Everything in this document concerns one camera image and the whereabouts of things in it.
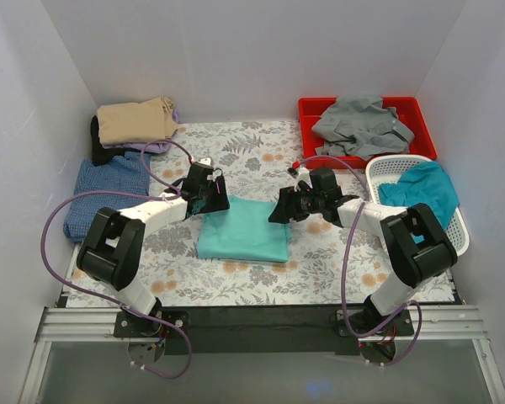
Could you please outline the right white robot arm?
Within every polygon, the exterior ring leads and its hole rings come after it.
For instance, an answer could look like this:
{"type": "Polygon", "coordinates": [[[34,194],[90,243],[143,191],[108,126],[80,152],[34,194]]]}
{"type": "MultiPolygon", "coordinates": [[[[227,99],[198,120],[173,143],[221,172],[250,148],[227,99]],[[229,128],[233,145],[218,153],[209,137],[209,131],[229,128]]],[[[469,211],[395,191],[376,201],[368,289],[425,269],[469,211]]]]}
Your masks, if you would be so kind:
{"type": "Polygon", "coordinates": [[[320,215],[334,226],[365,231],[385,244],[391,274],[365,299],[361,311],[343,313],[345,327],[355,337],[387,332],[418,289],[457,263],[455,247],[428,205],[392,207],[344,194],[329,167],[310,171],[294,165],[288,173],[294,183],[280,189],[269,222],[288,224],[320,215]]]}

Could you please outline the mint green t shirt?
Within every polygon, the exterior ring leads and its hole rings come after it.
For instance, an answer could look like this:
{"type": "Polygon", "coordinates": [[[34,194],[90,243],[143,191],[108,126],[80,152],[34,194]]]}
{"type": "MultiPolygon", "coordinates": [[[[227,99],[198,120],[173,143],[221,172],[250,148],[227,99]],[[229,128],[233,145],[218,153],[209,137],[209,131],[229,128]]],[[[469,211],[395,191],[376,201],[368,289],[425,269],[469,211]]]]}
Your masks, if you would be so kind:
{"type": "Polygon", "coordinates": [[[288,262],[290,228],[268,221],[275,203],[233,195],[228,199],[228,210],[204,215],[197,244],[199,258],[288,262]]]}

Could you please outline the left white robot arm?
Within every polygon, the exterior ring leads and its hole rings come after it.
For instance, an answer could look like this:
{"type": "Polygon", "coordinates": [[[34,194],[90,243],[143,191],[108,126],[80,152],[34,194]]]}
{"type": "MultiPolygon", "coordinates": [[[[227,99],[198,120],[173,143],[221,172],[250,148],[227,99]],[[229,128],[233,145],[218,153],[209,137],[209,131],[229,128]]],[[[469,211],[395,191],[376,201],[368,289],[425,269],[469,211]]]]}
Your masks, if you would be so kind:
{"type": "Polygon", "coordinates": [[[228,210],[223,172],[204,158],[158,200],[122,210],[100,209],[77,255],[77,267],[119,303],[136,310],[133,326],[146,337],[162,326],[161,301],[137,278],[145,238],[194,215],[228,210]]]}

